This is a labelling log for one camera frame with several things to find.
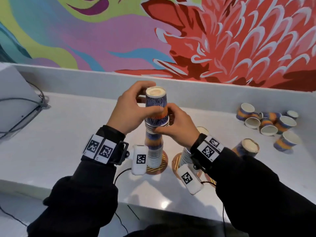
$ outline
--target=wall mural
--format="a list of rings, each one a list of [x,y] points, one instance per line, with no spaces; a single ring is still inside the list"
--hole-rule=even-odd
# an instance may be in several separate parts
[[[316,90],[316,0],[0,0],[0,61]]]

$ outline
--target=stacked paper cups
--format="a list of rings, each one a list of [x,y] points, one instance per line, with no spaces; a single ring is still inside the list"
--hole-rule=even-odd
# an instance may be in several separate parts
[[[206,134],[208,135],[209,134],[209,131],[204,128],[204,127],[201,127],[201,126],[198,126],[197,127],[198,131],[200,133],[203,133],[203,134]],[[192,159],[191,159],[191,152],[188,148],[183,148],[183,151],[182,151],[182,154],[181,154],[181,160],[179,162],[179,167],[184,165],[184,164],[191,164],[192,163]]]
[[[162,135],[155,134],[153,129],[169,125],[166,90],[162,87],[150,87],[146,90],[146,107],[159,105],[164,107],[162,114],[146,118],[145,145],[148,146],[148,163],[151,168],[157,168],[162,161],[163,139]]]

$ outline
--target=red flower painting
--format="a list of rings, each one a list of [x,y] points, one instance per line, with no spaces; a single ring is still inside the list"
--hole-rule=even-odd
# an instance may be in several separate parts
[[[316,0],[149,0],[153,19],[181,32],[156,28],[174,63],[161,70],[119,73],[173,79],[316,90]]]

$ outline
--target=black sleeve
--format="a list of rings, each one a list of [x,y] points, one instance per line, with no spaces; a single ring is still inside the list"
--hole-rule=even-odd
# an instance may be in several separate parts
[[[224,148],[211,163],[197,147],[191,148],[207,174],[232,225],[250,236],[316,236],[316,205],[279,181],[269,167],[251,156],[238,157]]]
[[[108,126],[101,127],[97,135],[115,143],[125,138]],[[121,155],[122,150],[116,148],[112,156]],[[83,156],[73,176],[61,178],[54,185],[43,202],[47,209],[28,226],[28,236],[97,237],[100,228],[111,221],[118,205],[118,190],[113,184],[115,172],[113,164]]]

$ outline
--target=round coaster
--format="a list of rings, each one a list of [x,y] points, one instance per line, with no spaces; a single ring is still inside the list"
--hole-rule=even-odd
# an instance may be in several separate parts
[[[180,177],[179,177],[179,175],[177,174],[177,170],[178,170],[178,168],[179,168],[179,163],[180,163],[180,160],[181,160],[181,154],[182,154],[182,152],[176,154],[176,156],[172,159],[172,162],[171,162],[171,164],[172,164],[172,165],[171,165],[172,171],[173,171],[173,173],[176,175],[176,177],[177,177],[178,179],[180,179]],[[202,175],[202,170],[199,170],[199,171],[197,172],[197,176],[200,178],[201,175]]]
[[[162,151],[161,165],[157,168],[151,168],[151,167],[147,166],[146,174],[148,174],[148,175],[161,174],[162,172],[164,172],[164,170],[167,168],[167,166],[168,166],[168,156],[165,153],[165,151]]]
[[[208,174],[204,174],[204,175],[205,175],[206,181],[209,181],[209,182],[212,182],[213,184],[216,184],[216,181],[213,180],[211,177],[209,177]]]

